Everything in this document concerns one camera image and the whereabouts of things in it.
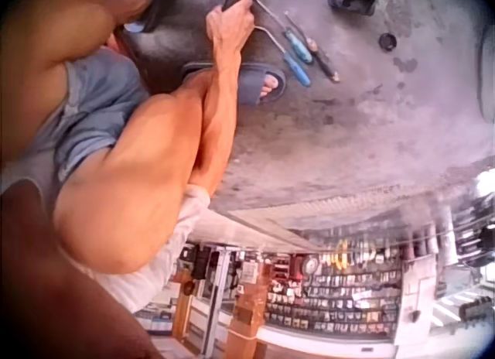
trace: concrete floor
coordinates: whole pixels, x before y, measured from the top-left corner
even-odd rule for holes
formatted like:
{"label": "concrete floor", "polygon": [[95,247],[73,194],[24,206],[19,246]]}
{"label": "concrete floor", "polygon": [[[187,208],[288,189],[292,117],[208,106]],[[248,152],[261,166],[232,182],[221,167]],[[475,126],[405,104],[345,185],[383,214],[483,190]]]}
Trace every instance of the concrete floor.
{"label": "concrete floor", "polygon": [[[274,104],[239,110],[214,210],[281,236],[386,213],[393,219],[398,200],[449,191],[493,163],[494,130],[483,121],[476,89],[477,48],[490,19],[480,0],[378,0],[371,17],[333,11],[326,0],[262,1],[281,15],[290,11],[343,81],[332,84],[312,66],[305,89],[255,32],[243,60],[279,66],[288,87]],[[131,36],[154,91],[177,87],[187,61],[210,58],[210,7],[211,0],[176,0],[154,33]],[[277,32],[259,7],[254,12]],[[383,32],[398,38],[392,53],[377,44]],[[350,203],[321,210],[335,198]],[[307,203],[319,210],[291,207]]]}

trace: person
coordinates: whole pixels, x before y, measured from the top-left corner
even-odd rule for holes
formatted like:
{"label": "person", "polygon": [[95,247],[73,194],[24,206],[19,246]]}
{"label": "person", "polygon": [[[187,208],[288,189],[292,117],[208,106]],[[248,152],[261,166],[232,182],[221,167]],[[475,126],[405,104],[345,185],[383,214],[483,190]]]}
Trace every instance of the person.
{"label": "person", "polygon": [[213,66],[151,97],[101,48],[150,1],[19,0],[2,20],[2,325],[38,357],[159,357],[128,311],[228,162],[252,1],[209,13]]}

